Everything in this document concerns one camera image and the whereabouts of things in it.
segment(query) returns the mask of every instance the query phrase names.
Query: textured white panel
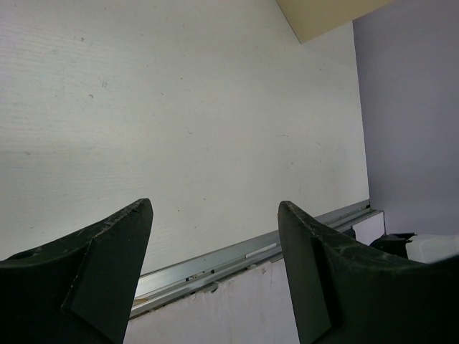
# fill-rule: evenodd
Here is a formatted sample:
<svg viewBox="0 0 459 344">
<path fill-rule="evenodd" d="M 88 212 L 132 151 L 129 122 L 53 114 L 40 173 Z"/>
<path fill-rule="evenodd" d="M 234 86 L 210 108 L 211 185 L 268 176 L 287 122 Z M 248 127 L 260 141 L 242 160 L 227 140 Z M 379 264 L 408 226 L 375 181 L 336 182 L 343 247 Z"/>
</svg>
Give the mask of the textured white panel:
<svg viewBox="0 0 459 344">
<path fill-rule="evenodd" d="M 283 259 L 131 320 L 125 344 L 299 344 Z"/>
<path fill-rule="evenodd" d="M 379 213 L 352 226 L 356 232 L 356 240 L 365 245 L 370 245 L 374 240 L 385 233 L 384 213 Z"/>
<path fill-rule="evenodd" d="M 352 26 L 275 1 L 3 1 L 0 89 L 0 259 L 140 197 L 144 272 L 368 198 Z"/>
</svg>

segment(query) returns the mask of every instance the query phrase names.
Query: beige ceiling panel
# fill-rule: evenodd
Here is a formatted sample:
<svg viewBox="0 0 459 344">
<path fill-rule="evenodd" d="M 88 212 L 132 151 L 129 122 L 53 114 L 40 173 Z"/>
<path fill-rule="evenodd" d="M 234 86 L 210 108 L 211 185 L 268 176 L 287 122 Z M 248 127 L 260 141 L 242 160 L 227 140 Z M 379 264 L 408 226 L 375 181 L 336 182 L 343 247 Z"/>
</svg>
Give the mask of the beige ceiling panel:
<svg viewBox="0 0 459 344">
<path fill-rule="evenodd" d="M 297 38 L 304 43 L 393 0 L 277 0 Z"/>
</svg>

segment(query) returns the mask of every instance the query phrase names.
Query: black object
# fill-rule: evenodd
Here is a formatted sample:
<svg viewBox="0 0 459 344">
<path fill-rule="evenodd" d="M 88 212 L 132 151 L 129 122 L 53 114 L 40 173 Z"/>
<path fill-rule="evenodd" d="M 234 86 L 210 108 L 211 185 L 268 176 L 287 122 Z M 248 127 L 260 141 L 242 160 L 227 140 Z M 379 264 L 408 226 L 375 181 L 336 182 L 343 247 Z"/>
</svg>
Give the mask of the black object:
<svg viewBox="0 0 459 344">
<path fill-rule="evenodd" d="M 387 254 L 291 202 L 278 220 L 301 344 L 457 341 L 459 256 L 422 264 Z"/>
<path fill-rule="evenodd" d="M 0 262 L 2 343 L 122 343 L 153 209 L 140 199 Z"/>
<path fill-rule="evenodd" d="M 408 259 L 406 245 L 408 242 L 411 242 L 410 238 L 414 235 L 416 234 L 400 233 L 383 235 L 380 238 L 373 241 L 370 244 L 370 246 L 380 251 Z"/>
<path fill-rule="evenodd" d="M 354 231 L 352 228 L 342 231 L 341 233 L 347 235 L 348 237 L 351 237 L 352 239 L 356 238 L 356 231 Z"/>
</svg>

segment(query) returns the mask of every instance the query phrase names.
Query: gray wall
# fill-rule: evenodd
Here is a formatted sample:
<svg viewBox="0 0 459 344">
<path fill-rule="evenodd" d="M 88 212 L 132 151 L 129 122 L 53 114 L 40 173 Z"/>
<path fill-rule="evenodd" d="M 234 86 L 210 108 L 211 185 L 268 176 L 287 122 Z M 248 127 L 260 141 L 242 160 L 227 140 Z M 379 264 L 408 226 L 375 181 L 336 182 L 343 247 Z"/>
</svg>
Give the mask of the gray wall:
<svg viewBox="0 0 459 344">
<path fill-rule="evenodd" d="M 372 206 L 388 232 L 459 233 L 459 1 L 354 22 Z"/>
</svg>

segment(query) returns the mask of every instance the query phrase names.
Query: metal rail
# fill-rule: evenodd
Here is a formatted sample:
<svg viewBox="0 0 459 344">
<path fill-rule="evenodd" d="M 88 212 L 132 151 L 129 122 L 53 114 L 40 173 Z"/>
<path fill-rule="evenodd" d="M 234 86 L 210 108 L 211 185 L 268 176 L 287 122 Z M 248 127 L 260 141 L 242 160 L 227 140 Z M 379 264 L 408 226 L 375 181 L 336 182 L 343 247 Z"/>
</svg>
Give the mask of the metal rail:
<svg viewBox="0 0 459 344">
<path fill-rule="evenodd" d="M 316 219 L 338 231 L 378 214 L 369 201 L 359 202 Z M 131 317 L 161 307 L 169 302 L 212 286 L 216 281 L 241 272 L 252 265 L 282 258 L 278 231 L 272 231 L 236 245 L 141 276 Z"/>
</svg>

